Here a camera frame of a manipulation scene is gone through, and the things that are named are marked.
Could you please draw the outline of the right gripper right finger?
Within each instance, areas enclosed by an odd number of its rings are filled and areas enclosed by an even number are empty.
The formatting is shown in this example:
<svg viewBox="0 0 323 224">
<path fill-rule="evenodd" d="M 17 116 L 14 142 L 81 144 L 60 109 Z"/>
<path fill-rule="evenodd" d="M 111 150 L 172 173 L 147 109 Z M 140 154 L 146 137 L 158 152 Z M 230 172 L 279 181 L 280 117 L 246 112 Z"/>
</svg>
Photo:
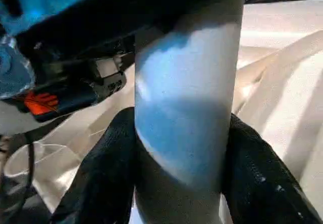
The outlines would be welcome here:
<svg viewBox="0 0 323 224">
<path fill-rule="evenodd" d="M 222 183 L 233 223 L 322 223 L 272 147 L 231 115 Z"/>
</svg>

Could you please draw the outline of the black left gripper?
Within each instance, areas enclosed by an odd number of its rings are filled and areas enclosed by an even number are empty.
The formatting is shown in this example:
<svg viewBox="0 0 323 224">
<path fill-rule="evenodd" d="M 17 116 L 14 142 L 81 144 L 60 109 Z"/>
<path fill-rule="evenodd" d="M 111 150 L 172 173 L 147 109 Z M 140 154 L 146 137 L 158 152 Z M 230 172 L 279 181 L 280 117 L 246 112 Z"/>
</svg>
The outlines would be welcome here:
<svg viewBox="0 0 323 224">
<path fill-rule="evenodd" d="M 135 36 L 91 48 L 73 59 L 40 67 L 36 86 L 14 96 L 10 104 L 46 122 L 96 105 L 127 83 L 134 63 Z"/>
</svg>

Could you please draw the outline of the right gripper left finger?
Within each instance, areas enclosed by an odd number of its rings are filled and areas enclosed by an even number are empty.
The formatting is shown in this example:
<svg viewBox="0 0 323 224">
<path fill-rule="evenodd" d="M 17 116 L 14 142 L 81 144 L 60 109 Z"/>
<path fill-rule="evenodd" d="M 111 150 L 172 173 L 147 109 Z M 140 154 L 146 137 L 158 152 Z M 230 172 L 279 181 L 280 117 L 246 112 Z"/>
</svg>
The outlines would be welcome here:
<svg viewBox="0 0 323 224">
<path fill-rule="evenodd" d="M 134 108 L 113 118 L 82 160 L 51 223 L 128 223 L 135 181 Z"/>
</svg>

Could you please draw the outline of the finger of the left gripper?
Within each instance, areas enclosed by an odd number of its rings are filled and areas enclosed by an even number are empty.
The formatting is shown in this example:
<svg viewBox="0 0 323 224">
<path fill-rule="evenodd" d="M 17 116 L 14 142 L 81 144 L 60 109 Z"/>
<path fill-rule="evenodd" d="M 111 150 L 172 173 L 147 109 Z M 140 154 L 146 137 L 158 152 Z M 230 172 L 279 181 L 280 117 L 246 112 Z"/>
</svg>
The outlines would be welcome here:
<svg viewBox="0 0 323 224">
<path fill-rule="evenodd" d="M 123 38 L 135 31 L 180 16 L 212 0 L 104 0 L 105 39 Z"/>
</svg>

